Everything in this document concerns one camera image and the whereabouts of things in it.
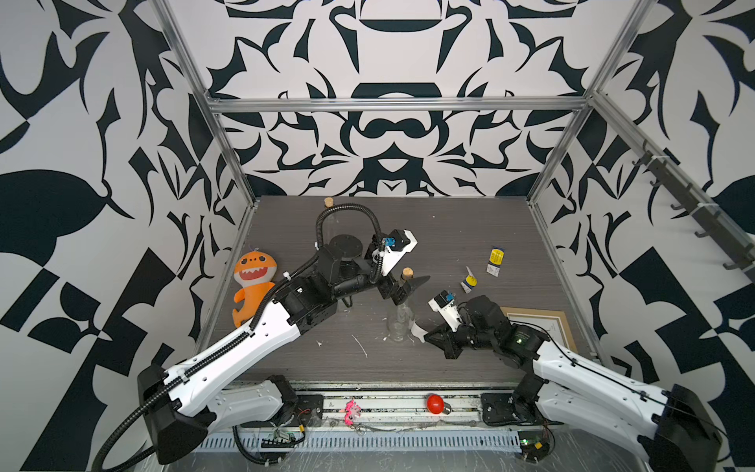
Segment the tall glass bottle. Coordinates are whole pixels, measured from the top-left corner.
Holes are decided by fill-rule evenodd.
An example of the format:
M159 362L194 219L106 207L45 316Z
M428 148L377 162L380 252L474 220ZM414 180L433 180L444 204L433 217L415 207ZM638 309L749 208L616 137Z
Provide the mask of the tall glass bottle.
M394 289L394 295L414 278L414 271L410 267L405 267L401 273L400 281L397 281ZM389 339L393 342L403 342L410 334L411 323L414 321L414 313L404 301L396 306L396 312L387 318L387 328L389 329Z

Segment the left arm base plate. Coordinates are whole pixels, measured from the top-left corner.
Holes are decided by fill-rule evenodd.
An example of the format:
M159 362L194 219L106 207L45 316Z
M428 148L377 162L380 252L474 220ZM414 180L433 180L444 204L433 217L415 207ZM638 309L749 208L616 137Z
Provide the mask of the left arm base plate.
M299 395L290 413L284 416L285 426L303 425L305 428L318 428L324 419L323 395Z

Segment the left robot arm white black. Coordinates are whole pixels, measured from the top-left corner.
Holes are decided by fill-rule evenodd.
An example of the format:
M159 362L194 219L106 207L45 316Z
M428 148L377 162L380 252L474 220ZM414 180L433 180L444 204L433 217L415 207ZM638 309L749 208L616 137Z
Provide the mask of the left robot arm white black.
M153 443L139 459L154 454L161 465L193 452L210 433L247 422L287 421L296 395L281 376L251 389L224 389L267 355L335 314L339 301L372 289L396 305L426 277L399 282L391 274L417 246L409 230L374 236L364 248L351 235L320 243L316 254L261 299L250 320L206 350L168 369L151 365L138 376L140 407Z

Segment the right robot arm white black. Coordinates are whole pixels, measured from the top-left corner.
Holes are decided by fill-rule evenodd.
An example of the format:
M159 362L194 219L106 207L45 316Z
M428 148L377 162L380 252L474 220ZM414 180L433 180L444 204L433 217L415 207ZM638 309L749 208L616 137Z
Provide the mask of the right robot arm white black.
M535 324L513 322L486 296L457 305L444 291L430 303L444 323L413 336L458 358L490 350L524 376L508 405L492 406L489 426L560 423L631 452L654 471L713 471L723 433L693 391L661 389L615 373L558 343Z

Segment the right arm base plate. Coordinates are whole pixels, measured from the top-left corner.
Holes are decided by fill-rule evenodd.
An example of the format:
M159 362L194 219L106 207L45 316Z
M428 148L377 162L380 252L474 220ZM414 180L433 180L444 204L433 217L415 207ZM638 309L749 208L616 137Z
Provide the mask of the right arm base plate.
M531 418L518 412L511 393L480 395L482 422L488 427L530 425Z

